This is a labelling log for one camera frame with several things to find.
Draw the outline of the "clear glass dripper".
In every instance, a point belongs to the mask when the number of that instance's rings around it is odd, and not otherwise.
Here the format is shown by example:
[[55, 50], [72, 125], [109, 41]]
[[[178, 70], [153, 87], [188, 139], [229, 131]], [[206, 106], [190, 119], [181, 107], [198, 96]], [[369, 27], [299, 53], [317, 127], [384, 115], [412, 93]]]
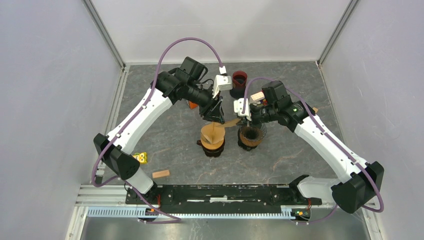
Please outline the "clear glass dripper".
[[207, 125], [200, 130], [200, 142], [205, 148], [216, 150], [223, 145], [225, 134], [225, 128]]

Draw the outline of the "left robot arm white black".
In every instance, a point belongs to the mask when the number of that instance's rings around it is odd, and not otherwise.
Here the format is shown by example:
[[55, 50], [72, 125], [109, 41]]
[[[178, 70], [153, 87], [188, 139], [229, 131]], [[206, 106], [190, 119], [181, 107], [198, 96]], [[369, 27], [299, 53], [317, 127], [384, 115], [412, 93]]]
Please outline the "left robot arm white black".
[[187, 100], [199, 107], [203, 120], [224, 123], [220, 88], [229, 82], [224, 66], [219, 67], [213, 85], [200, 86], [200, 80], [208, 68], [186, 57], [180, 67], [162, 71], [150, 85], [135, 109], [112, 131], [97, 134], [94, 145], [99, 159], [127, 184], [138, 190], [138, 197], [145, 204], [157, 198], [154, 181], [142, 169], [132, 152], [150, 126], [177, 101]]

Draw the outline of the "orange coffee filter box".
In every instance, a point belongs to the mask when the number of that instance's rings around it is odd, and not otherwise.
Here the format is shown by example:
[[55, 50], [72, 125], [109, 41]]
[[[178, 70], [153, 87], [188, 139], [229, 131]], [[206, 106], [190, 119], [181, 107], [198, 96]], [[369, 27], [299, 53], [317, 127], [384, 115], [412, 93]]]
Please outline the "orange coffee filter box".
[[193, 109], [197, 108], [199, 105], [198, 105], [198, 104], [196, 104], [196, 103], [193, 103], [193, 102], [189, 101], [189, 102], [188, 102], [188, 106], [189, 106], [189, 108], [190, 108], [191, 110], [193, 110]]

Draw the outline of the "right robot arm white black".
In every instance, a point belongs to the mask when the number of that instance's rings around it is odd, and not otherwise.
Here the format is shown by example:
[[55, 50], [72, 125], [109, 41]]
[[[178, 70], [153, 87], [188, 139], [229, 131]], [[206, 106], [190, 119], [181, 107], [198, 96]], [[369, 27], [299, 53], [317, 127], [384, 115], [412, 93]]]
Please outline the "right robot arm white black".
[[380, 193], [384, 168], [369, 163], [349, 149], [321, 121], [317, 113], [296, 92], [281, 81], [269, 79], [261, 88], [265, 105], [248, 105], [241, 100], [238, 113], [252, 124], [278, 122], [308, 143], [335, 172], [336, 178], [307, 176], [289, 189], [289, 199], [302, 204], [308, 198], [329, 200], [347, 213], [364, 208], [375, 213], [385, 209]]

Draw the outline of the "brown paper coffee filter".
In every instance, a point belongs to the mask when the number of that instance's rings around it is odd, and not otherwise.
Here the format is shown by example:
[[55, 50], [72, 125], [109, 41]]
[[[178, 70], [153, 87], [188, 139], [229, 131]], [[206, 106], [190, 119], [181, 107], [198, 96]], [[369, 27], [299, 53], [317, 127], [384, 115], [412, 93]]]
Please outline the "brown paper coffee filter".
[[205, 125], [200, 130], [200, 140], [204, 143], [214, 145], [224, 140], [226, 130], [224, 127], [217, 127], [217, 122]]

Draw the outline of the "brown glass dripper cup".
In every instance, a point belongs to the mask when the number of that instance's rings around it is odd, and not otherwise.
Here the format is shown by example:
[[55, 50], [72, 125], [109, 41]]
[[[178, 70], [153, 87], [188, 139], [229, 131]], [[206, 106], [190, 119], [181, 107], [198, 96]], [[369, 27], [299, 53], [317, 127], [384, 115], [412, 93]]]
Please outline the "brown glass dripper cup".
[[198, 146], [201, 146], [204, 154], [207, 157], [210, 157], [210, 158], [217, 158], [217, 157], [219, 157], [222, 154], [222, 152], [224, 151], [224, 149], [225, 149], [225, 140], [223, 140], [221, 146], [218, 147], [218, 148], [216, 148], [216, 149], [208, 149], [208, 148], [206, 148], [202, 144], [201, 140], [197, 140], [196, 144]]

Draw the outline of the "grey ribbed dripper cone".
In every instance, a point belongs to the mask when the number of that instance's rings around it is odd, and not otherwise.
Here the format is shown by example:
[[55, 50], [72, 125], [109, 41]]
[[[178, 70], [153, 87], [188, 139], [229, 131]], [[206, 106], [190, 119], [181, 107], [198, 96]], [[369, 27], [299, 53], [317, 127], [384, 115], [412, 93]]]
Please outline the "grey ribbed dripper cone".
[[266, 136], [267, 128], [265, 124], [243, 125], [239, 128], [238, 136], [243, 145], [258, 146]]

